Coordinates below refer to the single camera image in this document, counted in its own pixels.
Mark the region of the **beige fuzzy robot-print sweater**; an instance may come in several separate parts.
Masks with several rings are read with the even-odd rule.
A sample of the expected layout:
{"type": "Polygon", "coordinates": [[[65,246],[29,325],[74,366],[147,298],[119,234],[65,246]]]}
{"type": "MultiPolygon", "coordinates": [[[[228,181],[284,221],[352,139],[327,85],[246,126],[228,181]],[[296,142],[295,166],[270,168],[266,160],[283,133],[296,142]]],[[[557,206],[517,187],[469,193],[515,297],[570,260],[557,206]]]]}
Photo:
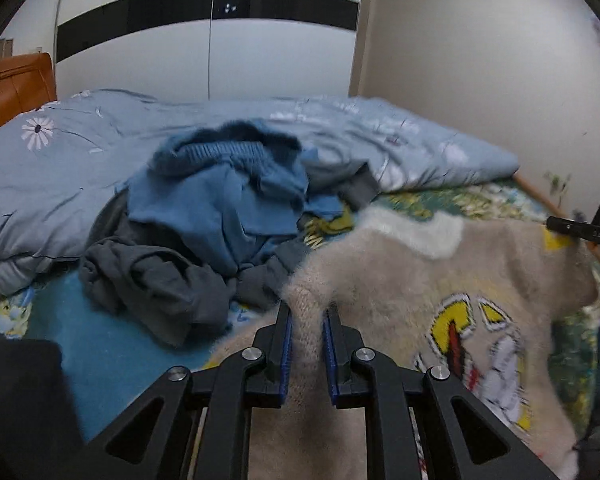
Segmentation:
{"type": "Polygon", "coordinates": [[[283,297],[292,314],[288,396],[252,416],[253,479],[362,479],[364,416],[330,403],[322,321],[329,307],[413,370],[446,366],[548,468],[578,473],[577,436],[548,374],[555,321],[595,304],[592,255],[535,222],[438,212],[415,221],[365,209],[308,255],[283,297]]]}

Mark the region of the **dark grey garment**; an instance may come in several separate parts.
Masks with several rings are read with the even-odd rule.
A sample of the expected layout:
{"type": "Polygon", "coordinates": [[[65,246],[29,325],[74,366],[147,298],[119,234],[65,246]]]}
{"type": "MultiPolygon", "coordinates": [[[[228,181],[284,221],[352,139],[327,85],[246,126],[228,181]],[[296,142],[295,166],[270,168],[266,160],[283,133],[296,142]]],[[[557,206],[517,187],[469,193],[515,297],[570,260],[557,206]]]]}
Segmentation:
{"type": "MultiPolygon", "coordinates": [[[[367,162],[306,162],[311,194],[332,191],[350,210],[370,203],[379,192],[367,162]]],[[[215,272],[198,259],[173,231],[143,224],[128,215],[128,190],[122,185],[100,211],[80,263],[86,296],[113,314],[128,312],[157,339],[181,347],[196,326],[222,330],[232,302],[270,310],[292,272],[309,253],[300,233],[277,245],[258,266],[233,276],[215,272]]]]}

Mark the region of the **teal floral bed blanket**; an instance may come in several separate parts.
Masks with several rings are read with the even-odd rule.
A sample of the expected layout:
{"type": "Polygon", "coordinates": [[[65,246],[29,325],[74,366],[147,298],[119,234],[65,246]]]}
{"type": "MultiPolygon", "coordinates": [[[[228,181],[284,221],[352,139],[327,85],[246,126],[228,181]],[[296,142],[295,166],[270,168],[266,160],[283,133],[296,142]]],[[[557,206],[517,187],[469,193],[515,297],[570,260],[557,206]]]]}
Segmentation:
{"type": "MultiPolygon", "coordinates": [[[[542,221],[551,202],[533,195],[521,180],[469,188],[399,192],[378,205],[415,220],[437,211],[486,220],[542,221]]],[[[550,380],[579,437],[595,422],[600,406],[600,315],[596,304],[557,322],[548,360],[550,380]]],[[[207,334],[173,349],[125,315],[94,307],[83,295],[73,266],[47,274],[35,285],[0,300],[0,338],[48,339],[62,351],[62,366],[76,401],[82,434],[91,439],[114,416],[174,364],[202,367],[213,344],[207,334]]]]}

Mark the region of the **blue knit garment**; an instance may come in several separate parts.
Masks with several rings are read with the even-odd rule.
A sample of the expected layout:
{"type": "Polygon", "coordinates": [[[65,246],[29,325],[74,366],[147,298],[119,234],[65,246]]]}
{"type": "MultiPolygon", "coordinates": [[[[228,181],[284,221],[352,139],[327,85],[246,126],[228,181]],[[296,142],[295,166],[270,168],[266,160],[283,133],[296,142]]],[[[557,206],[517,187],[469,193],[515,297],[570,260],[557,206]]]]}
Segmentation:
{"type": "Polygon", "coordinates": [[[336,193],[309,191],[304,165],[316,159],[260,122],[197,129],[167,140],[129,178],[128,215],[173,231],[215,272],[233,276],[295,238],[304,214],[342,215],[336,193]]]}

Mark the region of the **light blue floral duvet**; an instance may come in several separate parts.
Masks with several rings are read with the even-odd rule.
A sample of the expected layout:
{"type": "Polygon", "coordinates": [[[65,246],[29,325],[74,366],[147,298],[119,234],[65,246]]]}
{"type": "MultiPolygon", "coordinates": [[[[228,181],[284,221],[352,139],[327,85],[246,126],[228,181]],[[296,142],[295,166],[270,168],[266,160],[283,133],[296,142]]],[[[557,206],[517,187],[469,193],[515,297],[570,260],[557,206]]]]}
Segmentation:
{"type": "Polygon", "coordinates": [[[0,298],[79,258],[114,190],[166,139],[233,120],[289,134],[329,164],[362,160],[385,192],[512,176],[517,157],[381,99],[175,104],[124,90],[83,91],[0,128],[0,298]]]}

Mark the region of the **white wardrobe with black stripe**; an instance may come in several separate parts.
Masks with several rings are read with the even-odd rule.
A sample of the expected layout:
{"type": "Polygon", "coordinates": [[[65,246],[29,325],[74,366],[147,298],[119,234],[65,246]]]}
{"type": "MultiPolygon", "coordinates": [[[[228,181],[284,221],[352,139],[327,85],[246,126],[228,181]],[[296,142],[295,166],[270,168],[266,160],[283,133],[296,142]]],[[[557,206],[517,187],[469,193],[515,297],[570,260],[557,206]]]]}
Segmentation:
{"type": "Polygon", "coordinates": [[[61,96],[344,96],[361,0],[59,0],[61,96]]]}

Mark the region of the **orange wooden headboard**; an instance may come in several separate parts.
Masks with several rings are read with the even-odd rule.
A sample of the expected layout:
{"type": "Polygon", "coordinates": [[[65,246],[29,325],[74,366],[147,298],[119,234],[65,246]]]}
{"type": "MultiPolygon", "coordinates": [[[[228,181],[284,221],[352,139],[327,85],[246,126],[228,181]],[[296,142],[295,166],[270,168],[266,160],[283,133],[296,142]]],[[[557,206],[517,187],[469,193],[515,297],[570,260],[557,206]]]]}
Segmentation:
{"type": "Polygon", "coordinates": [[[56,99],[56,80],[48,53],[0,60],[0,128],[17,115],[56,99]]]}

